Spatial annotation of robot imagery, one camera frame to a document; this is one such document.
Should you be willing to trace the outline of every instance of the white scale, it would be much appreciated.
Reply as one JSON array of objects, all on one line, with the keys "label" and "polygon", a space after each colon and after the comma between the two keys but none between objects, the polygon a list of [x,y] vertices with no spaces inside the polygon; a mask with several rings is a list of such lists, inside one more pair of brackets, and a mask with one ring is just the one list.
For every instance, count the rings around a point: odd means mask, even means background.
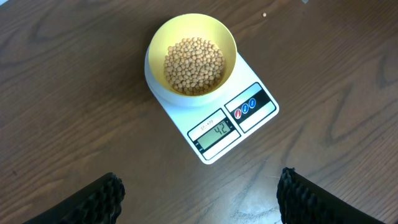
[{"label": "white scale", "polygon": [[153,90],[148,53],[145,76],[150,90],[205,164],[214,163],[279,112],[274,97],[240,54],[228,80],[229,91],[198,108],[173,105]]}]

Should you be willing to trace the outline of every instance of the red button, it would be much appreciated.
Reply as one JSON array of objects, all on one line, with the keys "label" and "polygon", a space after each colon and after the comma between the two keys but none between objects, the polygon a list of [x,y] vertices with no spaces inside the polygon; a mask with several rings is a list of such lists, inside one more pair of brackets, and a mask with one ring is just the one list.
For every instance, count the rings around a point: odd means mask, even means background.
[{"label": "red button", "polygon": [[239,119],[241,117],[242,117],[242,111],[241,111],[241,109],[238,108],[235,110],[235,118]]}]

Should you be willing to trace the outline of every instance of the button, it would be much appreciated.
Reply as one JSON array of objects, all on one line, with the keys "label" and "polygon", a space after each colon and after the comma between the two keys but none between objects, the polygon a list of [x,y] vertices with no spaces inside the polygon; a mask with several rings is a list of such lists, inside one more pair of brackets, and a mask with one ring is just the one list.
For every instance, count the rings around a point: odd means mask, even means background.
[{"label": "button", "polygon": [[249,100],[249,106],[250,106],[250,108],[253,109],[253,108],[256,106],[256,99],[251,98],[251,99]]},{"label": "button", "polygon": [[247,103],[244,103],[242,105],[242,113],[247,114],[249,112],[249,105]]},{"label": "button", "polygon": [[236,118],[236,119],[241,118],[241,117],[242,117],[242,111],[241,111],[241,109],[239,109],[239,108],[236,109],[234,114],[235,114],[235,118]]}]

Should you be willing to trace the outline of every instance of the wooden table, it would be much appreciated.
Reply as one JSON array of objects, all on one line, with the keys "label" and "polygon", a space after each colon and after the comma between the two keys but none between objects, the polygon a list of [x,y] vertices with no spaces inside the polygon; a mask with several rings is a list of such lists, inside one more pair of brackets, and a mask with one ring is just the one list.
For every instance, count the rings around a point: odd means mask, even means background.
[{"label": "wooden table", "polygon": [[[0,223],[107,172],[127,192],[118,223],[279,223],[285,166],[394,223],[397,11],[395,0],[10,0],[0,6]],[[280,104],[210,166],[144,79],[154,32],[188,12],[229,27]]]}]

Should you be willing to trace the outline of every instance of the pile of beans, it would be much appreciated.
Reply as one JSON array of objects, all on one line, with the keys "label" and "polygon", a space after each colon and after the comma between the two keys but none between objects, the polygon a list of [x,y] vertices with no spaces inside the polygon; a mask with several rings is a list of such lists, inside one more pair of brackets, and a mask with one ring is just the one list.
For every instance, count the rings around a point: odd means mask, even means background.
[{"label": "pile of beans", "polygon": [[164,74],[169,84],[186,95],[202,95],[214,89],[223,78],[225,58],[212,41],[182,39],[168,47]]}]

